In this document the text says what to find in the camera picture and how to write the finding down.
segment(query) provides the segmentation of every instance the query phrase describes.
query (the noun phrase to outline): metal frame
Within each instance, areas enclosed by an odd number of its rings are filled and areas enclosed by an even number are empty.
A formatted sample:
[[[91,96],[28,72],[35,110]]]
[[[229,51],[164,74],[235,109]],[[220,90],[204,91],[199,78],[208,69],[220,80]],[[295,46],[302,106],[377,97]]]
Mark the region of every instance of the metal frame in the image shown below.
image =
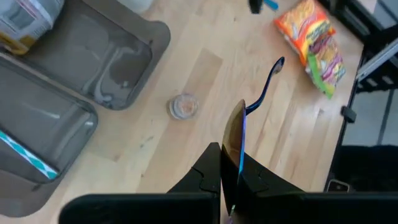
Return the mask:
[[[389,90],[393,93],[394,89],[398,88],[398,76],[396,76],[398,73],[398,25],[385,29],[358,1],[318,0],[318,2],[364,44],[357,77],[347,106],[351,107],[355,94],[362,91]],[[344,120],[330,171],[336,166],[346,125],[347,121]],[[325,191],[333,178],[333,173],[330,172]]]

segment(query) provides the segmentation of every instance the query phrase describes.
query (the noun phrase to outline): wooden table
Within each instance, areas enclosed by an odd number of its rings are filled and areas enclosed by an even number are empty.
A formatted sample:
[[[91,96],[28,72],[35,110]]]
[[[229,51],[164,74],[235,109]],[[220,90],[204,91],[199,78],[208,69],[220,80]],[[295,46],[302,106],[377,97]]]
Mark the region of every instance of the wooden table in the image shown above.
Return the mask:
[[[89,193],[168,191],[210,142],[221,142],[235,104],[260,95],[281,56],[283,70],[248,116],[247,153],[298,187],[322,191],[363,46],[331,18],[347,74],[328,100],[271,23],[295,2],[279,1],[277,12],[264,7],[260,15],[246,0],[155,2],[144,17],[166,22],[172,40],[137,101],[123,111],[96,105],[98,129],[47,204],[0,222],[56,223],[65,203]],[[183,92],[195,95],[200,108],[194,119],[176,121],[166,104]]]

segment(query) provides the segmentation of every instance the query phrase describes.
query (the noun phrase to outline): gray tray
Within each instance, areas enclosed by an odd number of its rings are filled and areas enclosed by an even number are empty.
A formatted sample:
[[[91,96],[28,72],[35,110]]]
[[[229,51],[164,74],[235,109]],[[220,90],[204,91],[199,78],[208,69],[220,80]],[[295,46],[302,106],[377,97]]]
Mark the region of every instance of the gray tray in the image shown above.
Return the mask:
[[[54,168],[49,179],[0,140],[0,213],[30,215],[52,195],[97,125],[94,108],[0,57],[0,131]]]
[[[117,0],[67,0],[53,30],[20,59],[113,110],[133,103],[170,42]]]

